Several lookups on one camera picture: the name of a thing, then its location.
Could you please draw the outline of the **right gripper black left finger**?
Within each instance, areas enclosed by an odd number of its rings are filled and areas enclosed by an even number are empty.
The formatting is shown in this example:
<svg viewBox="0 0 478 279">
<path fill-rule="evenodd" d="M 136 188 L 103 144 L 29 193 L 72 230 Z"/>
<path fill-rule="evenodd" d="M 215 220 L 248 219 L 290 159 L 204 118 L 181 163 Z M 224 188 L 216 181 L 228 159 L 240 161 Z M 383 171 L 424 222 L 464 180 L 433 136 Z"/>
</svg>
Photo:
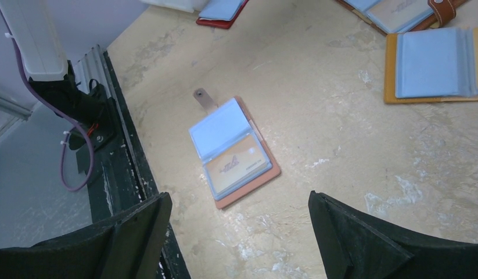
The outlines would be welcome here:
<svg viewBox="0 0 478 279">
<path fill-rule="evenodd" d="M 0 278 L 156 278 L 170 220 L 167 192 L 28 248 L 0 249 Z"/>
</svg>

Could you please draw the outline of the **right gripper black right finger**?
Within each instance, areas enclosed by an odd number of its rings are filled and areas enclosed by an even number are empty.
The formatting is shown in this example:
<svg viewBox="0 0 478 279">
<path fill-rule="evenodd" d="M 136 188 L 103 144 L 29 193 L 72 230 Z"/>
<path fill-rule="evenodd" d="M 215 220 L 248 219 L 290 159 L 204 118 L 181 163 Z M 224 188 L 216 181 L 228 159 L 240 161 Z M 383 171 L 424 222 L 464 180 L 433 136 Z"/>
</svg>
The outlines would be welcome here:
<svg viewBox="0 0 478 279">
<path fill-rule="evenodd" d="M 478 244 L 421 234 L 311 191 L 327 278 L 478 278 Z"/>
</svg>

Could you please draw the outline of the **pink card holder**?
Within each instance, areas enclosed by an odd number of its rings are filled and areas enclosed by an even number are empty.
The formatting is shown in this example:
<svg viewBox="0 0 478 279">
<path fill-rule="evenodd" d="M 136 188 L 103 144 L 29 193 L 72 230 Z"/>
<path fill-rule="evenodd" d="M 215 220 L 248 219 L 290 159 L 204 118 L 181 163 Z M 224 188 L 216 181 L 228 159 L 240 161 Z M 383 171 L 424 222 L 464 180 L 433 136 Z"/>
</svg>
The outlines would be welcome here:
<svg viewBox="0 0 478 279">
<path fill-rule="evenodd" d="M 189 129 L 189 135 L 217 209 L 231 206 L 281 174 L 241 97 L 219 106 L 202 88 L 193 96 L 207 116 Z"/>
</svg>

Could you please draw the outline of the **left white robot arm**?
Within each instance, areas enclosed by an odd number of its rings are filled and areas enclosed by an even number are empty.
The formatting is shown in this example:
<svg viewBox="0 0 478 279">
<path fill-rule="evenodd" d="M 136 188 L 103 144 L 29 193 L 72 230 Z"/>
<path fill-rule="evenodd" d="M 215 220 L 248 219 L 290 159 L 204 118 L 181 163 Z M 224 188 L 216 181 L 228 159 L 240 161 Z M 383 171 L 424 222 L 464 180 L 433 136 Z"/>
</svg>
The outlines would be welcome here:
<svg viewBox="0 0 478 279">
<path fill-rule="evenodd" d="M 0 1 L 25 86 L 57 115 L 91 125 L 105 104 L 80 91 L 45 1 Z"/>
</svg>

